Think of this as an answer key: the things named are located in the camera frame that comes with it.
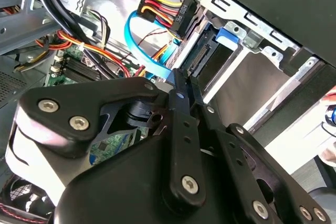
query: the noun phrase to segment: motherboard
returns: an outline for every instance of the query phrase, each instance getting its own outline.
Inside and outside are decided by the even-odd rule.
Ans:
[[[77,46],[64,51],[57,51],[54,62],[49,71],[45,86],[68,85],[89,81],[105,80],[83,56]],[[134,142],[139,141],[146,134],[146,129],[135,129],[131,134],[113,135],[102,142],[92,145],[90,151],[91,165],[105,161]]]

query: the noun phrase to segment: yellow wire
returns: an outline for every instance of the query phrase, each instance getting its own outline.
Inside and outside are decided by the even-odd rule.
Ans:
[[[162,13],[158,12],[157,10],[155,10],[153,7],[145,5],[142,9],[141,12],[143,13],[145,10],[151,10],[153,13],[159,15],[161,18],[163,18],[165,21],[167,21],[169,24],[173,24],[173,22],[171,21],[171,19],[169,19],[168,17],[165,17],[162,15]]]
[[[42,57],[44,57],[44,55],[47,53],[47,51],[44,51],[42,54],[40,54],[39,56],[37,56],[34,60],[32,60],[30,63],[35,63],[36,61],[38,61],[39,59],[41,59]],[[16,68],[16,71],[21,71],[25,69],[25,66],[21,66]]]
[[[168,47],[168,45],[165,45],[163,48],[161,48],[161,50],[158,51],[158,52],[155,54],[155,56],[153,57],[153,59],[154,59],[154,60],[157,60],[157,58],[167,50],[167,47]],[[146,73],[146,69],[142,70],[142,71],[140,72],[139,76],[144,76],[145,73]]]
[[[156,1],[159,1],[159,2],[167,4],[167,5],[171,5],[171,6],[177,6],[177,7],[180,7],[182,5],[181,2],[172,2],[172,1],[168,1],[168,0],[156,0]]]
[[[182,41],[182,39],[180,39],[180,38],[177,38],[171,31],[169,31],[168,29],[167,29],[167,32],[174,38],[174,39],[177,39],[177,40],[179,40],[179,41]]]

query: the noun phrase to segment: metal arm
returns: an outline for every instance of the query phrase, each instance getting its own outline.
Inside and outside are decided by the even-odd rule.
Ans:
[[[22,96],[6,160],[48,193],[54,223],[331,223],[242,126],[221,124],[196,79],[173,70],[168,82],[168,92],[129,78]],[[146,139],[90,168],[93,143],[137,126]]]

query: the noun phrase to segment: green circuit board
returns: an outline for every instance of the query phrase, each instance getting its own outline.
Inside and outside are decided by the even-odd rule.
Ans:
[[[82,52],[77,47],[70,47],[65,50],[65,54],[70,55],[74,59],[80,60],[82,57]],[[58,86],[58,85],[68,85],[75,84],[76,82],[65,77],[63,74],[59,76],[54,76],[54,74],[49,75],[49,79],[46,82],[46,86]],[[131,134],[128,135],[114,135],[109,137],[102,142],[93,144],[90,151],[90,163],[92,165],[97,165],[104,160],[111,158],[113,155],[122,151],[129,146],[131,142]]]

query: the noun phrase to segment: connector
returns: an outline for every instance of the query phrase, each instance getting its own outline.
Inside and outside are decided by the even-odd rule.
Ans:
[[[54,73],[58,73],[61,71],[61,64],[60,63],[55,63],[50,67],[50,71]]]
[[[153,23],[156,19],[156,14],[155,13],[153,13],[150,10],[145,10],[143,13],[141,12],[141,9],[146,4],[145,1],[146,0],[140,0],[140,4],[139,4],[138,10],[137,10],[137,15],[139,17],[142,17],[142,18],[148,20],[149,22]]]
[[[184,38],[197,10],[196,0],[184,0],[170,31]]]

